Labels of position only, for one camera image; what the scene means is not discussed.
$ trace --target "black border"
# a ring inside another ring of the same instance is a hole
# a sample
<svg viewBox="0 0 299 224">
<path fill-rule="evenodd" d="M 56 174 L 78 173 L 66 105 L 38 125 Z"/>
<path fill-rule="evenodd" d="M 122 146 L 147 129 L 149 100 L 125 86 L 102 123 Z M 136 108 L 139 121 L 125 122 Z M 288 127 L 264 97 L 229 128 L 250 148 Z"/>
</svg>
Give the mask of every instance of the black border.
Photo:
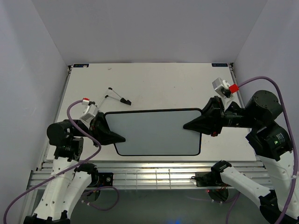
<svg viewBox="0 0 299 224">
<path fill-rule="evenodd" d="M 138 111 L 115 111 L 115 112 L 106 112 L 104 114 L 104 119 L 106 121 L 106 115 L 107 114 L 118 114 L 118 113 L 148 113 L 148 112 L 163 112 L 163 111 L 199 111 L 202 114 L 202 110 L 199 108 L 182 108 L 182 109 L 158 109 L 158 110 L 138 110 Z M 195 155 L 122 155 L 119 154 L 116 145 L 114 144 L 115 150 L 117 152 L 118 155 L 120 156 L 197 156 L 200 154 L 201 152 L 201 137 L 202 134 L 200 133 L 199 135 L 199 152 L 198 154 Z"/>
</svg>

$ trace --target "black label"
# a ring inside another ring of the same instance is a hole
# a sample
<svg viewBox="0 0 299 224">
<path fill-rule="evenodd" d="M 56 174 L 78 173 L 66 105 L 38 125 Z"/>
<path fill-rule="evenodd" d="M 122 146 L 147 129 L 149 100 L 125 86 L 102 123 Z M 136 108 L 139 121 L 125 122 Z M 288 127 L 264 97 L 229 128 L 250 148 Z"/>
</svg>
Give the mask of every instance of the black label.
<svg viewBox="0 0 299 224">
<path fill-rule="evenodd" d="M 226 63 L 212 63 L 212 67 L 228 67 Z"/>
<path fill-rule="evenodd" d="M 74 64 L 73 68 L 88 68 L 89 64 Z"/>
</svg>

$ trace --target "gray floor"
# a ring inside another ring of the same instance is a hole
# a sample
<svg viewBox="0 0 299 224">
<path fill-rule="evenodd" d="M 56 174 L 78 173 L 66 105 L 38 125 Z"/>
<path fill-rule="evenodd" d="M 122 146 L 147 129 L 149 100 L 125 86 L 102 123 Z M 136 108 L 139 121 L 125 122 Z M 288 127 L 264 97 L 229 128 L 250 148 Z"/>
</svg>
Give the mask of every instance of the gray floor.
<svg viewBox="0 0 299 224">
<path fill-rule="evenodd" d="M 204 190 L 121 191 L 118 205 L 110 211 L 98 211 L 79 202 L 71 224 L 224 224 L 230 204 L 199 202 L 186 196 L 209 199 Z M 115 192 L 102 191 L 95 202 L 105 207 L 115 200 Z M 240 196 L 229 224 L 266 224 L 258 208 Z"/>
</svg>

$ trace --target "white wall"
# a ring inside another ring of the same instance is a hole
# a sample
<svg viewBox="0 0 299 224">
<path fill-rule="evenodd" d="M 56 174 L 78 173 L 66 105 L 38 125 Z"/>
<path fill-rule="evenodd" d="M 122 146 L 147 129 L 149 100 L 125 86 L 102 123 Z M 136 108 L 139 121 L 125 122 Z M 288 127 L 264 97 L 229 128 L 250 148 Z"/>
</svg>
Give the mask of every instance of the white wall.
<svg viewBox="0 0 299 224">
<path fill-rule="evenodd" d="M 30 0 L 0 0 L 0 217 L 27 186 L 67 67 Z M 16 224 L 22 200 L 9 212 Z"/>
<path fill-rule="evenodd" d="M 267 0 L 32 0 L 67 65 L 234 62 Z"/>
<path fill-rule="evenodd" d="M 255 76 L 277 82 L 299 147 L 299 1 L 267 2 L 235 62 L 235 73 L 238 83 Z M 255 81 L 242 87 L 244 102 L 260 89 L 276 93 L 267 81 Z M 278 122 L 286 127 L 282 115 Z"/>
</svg>

